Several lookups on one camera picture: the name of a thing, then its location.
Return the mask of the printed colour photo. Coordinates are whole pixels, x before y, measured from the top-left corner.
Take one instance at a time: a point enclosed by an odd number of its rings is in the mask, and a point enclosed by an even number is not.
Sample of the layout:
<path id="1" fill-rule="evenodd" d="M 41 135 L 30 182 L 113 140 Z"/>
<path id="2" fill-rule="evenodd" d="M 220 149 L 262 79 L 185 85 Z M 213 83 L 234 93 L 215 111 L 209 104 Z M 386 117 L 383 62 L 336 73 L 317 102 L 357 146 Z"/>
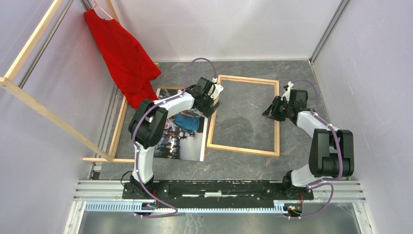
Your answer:
<path id="1" fill-rule="evenodd" d="M 196 109 L 181 111 L 176 116 L 177 120 L 167 119 L 154 157 L 204 161 L 208 118 Z"/>

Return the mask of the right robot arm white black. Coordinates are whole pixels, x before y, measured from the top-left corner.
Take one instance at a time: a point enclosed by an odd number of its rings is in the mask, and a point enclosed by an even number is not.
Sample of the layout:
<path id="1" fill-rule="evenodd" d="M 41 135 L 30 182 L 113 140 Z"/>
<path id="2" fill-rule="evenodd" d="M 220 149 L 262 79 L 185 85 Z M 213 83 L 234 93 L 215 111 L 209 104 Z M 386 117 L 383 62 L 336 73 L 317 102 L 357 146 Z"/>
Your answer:
<path id="1" fill-rule="evenodd" d="M 321 118 L 313 108 L 307 107 L 306 90 L 286 91 L 275 96 L 262 116 L 278 122 L 290 120 L 311 138 L 308 163 L 289 171 L 281 186 L 282 195 L 294 199 L 301 187 L 311 188 L 324 181 L 350 177 L 355 170 L 354 135 L 350 130 L 339 129 Z"/>

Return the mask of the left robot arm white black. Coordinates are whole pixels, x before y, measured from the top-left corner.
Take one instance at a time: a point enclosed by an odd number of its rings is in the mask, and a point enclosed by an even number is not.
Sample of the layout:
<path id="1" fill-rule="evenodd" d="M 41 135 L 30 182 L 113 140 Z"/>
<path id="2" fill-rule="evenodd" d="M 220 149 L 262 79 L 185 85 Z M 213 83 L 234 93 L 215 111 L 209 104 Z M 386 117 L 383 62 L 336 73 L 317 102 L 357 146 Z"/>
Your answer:
<path id="1" fill-rule="evenodd" d="M 140 198 L 152 195 L 153 159 L 203 161 L 207 122 L 220 106 L 223 86 L 200 78 L 185 89 L 158 89 L 158 99 L 144 99 L 129 126 L 134 143 L 131 184 Z"/>

